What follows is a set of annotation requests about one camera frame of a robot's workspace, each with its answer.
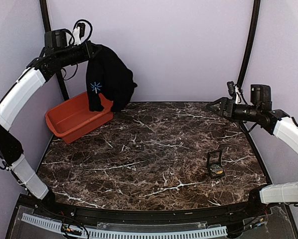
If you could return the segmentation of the black t-shirt with blue logo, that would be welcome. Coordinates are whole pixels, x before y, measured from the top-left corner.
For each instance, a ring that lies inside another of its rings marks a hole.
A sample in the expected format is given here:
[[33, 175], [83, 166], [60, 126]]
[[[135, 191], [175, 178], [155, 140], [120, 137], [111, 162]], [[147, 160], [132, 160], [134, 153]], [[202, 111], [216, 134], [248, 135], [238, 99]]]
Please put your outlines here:
[[137, 84], [133, 81], [133, 72], [127, 68], [118, 55], [109, 47], [92, 44], [96, 51], [86, 70], [86, 88], [89, 111], [101, 112], [100, 94], [112, 101], [111, 111], [123, 110], [130, 102]]

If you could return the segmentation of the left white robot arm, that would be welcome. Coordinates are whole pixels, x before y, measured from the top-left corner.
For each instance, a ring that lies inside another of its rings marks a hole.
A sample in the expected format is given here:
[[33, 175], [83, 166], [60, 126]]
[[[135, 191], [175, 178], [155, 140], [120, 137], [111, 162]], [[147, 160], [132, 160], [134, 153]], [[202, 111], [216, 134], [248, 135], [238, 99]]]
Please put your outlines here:
[[45, 34], [45, 47], [39, 57], [34, 58], [22, 75], [16, 80], [0, 100], [0, 159], [2, 170], [11, 171], [15, 179], [31, 195], [41, 200], [40, 208], [49, 217], [60, 213], [59, 205], [54, 202], [54, 193], [38, 177], [24, 156], [20, 141], [11, 133], [10, 128], [28, 100], [62, 68], [78, 65], [93, 59], [99, 48], [89, 40], [83, 42], [72, 35], [74, 43], [68, 44], [67, 29], [50, 31]]

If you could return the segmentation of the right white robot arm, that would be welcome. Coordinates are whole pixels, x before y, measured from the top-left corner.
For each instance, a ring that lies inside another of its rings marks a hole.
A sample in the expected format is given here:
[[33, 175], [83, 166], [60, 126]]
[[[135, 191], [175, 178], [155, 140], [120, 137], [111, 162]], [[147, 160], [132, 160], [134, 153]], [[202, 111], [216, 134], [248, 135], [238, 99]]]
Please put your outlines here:
[[[250, 104], [244, 102], [237, 85], [228, 82], [227, 86], [230, 97], [222, 97], [207, 104], [210, 111], [227, 120], [253, 122], [283, 141], [298, 155], [298, 123], [283, 110], [272, 108], [270, 86], [252, 84]], [[252, 190], [249, 201], [244, 204], [244, 212], [248, 216], [254, 216], [263, 205], [281, 203], [298, 205], [298, 181], [271, 184]]]

